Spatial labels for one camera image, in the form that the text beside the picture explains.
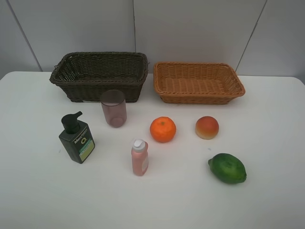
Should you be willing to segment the orange tangerine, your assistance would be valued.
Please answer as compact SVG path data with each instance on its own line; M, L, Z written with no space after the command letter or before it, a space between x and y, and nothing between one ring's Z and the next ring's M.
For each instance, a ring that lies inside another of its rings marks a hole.
M176 134L176 125L169 117L158 117L150 125L150 134L159 143L170 142Z

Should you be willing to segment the translucent purple plastic cup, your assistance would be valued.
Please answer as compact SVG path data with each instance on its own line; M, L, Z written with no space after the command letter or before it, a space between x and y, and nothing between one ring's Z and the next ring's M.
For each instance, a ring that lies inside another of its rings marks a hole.
M100 96L105 120L108 125L118 128L127 120L126 102L123 92L108 90Z

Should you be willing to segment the red yellow peach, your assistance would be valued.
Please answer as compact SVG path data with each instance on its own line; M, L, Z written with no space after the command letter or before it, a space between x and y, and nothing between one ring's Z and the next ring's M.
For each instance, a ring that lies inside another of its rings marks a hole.
M195 133L202 139L210 140L217 136L219 124L211 116L204 116L197 120L195 124Z

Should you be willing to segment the dark green pump soap bottle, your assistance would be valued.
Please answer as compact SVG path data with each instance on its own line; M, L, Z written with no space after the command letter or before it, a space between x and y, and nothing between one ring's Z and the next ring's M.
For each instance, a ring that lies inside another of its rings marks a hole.
M65 115L61 119L64 130L59 135L59 139L71 160L79 164L82 164L95 148L88 124L78 120L81 115L81 111Z

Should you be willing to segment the green lime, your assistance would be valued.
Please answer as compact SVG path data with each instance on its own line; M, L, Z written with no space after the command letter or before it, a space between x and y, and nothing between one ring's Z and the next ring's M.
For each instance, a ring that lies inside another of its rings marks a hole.
M239 184L246 181L244 164L235 156L219 153L208 160L210 171L226 184Z

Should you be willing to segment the pink dish soap bottle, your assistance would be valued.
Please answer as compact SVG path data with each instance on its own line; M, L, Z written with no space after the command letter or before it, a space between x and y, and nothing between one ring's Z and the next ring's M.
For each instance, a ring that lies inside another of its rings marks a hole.
M142 139L136 139L132 145L132 170L137 176L143 176L149 165L148 143Z

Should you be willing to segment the orange wicker basket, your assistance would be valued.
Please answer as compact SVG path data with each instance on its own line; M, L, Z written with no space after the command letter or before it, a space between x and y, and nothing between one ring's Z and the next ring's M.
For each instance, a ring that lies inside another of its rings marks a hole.
M235 70L225 63L157 62L153 85L170 104L227 104L245 94Z

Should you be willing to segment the dark brown wicker basket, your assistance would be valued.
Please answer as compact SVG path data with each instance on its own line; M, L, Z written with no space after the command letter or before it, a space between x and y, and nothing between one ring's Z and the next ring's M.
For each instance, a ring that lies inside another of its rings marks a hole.
M109 90L123 92L135 103L148 74L148 60L140 52L72 52L55 66L50 82L76 103L98 102Z

